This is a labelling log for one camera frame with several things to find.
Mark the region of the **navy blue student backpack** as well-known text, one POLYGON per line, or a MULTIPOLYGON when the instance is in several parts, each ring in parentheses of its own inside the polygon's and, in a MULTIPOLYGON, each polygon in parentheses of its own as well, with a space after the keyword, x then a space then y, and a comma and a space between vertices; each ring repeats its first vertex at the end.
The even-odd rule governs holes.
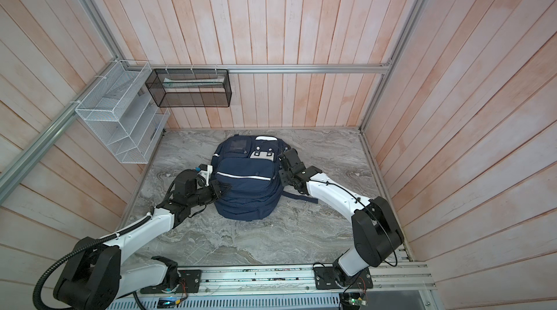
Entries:
POLYGON ((279 156, 290 149, 282 139, 267 135, 234 135, 223 141, 211 161, 212 178, 229 187, 215 202, 218 213, 251 222, 269 216, 283 196, 317 204, 316 198, 284 191, 279 156))

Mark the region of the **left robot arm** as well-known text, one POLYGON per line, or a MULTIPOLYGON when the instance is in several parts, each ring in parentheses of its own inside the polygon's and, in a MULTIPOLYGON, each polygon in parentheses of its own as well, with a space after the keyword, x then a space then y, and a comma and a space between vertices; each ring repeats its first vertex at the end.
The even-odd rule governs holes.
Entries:
POLYGON ((122 296, 136 295, 144 288, 163 293, 185 291, 178 265, 155 256, 135 267, 123 263, 155 238, 192 218, 195 207, 205 209, 230 190, 230 185, 212 178, 209 169, 187 169, 179 173, 162 201, 139 221, 99 239, 84 238, 56 261, 37 282, 33 303, 45 309, 42 287, 62 267, 53 297, 69 309, 106 309, 122 296))

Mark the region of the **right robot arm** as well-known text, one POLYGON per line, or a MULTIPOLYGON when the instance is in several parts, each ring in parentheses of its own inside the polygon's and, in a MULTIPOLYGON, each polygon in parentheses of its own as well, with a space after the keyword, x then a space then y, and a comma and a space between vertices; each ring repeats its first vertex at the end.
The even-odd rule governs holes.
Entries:
POLYGON ((353 247, 333 263, 339 279, 348 279, 367 267, 378 267, 403 245, 404 236, 387 200, 368 198, 333 181, 320 169, 307 167, 296 150, 279 156, 281 181, 302 195, 332 207, 352 227, 353 247))

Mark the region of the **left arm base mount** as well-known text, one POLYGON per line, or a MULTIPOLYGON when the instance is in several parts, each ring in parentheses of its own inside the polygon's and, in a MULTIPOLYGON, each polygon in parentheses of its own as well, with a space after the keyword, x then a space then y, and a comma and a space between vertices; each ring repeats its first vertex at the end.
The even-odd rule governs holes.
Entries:
POLYGON ((140 293, 197 293, 199 291, 201 269, 183 269, 177 262, 164 256, 153 256, 151 260, 164 263, 168 269, 160 284, 142 288, 140 293))

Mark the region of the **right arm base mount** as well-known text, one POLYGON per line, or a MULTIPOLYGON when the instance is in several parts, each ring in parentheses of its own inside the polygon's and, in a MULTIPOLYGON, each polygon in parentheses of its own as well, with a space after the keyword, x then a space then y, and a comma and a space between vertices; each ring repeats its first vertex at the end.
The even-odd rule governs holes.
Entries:
POLYGON ((362 269, 353 276, 349 276, 336 264, 325 266, 320 262, 316 262, 312 265, 312 270, 318 290, 360 288, 367 291, 374 287, 371 274, 367 268, 362 269))

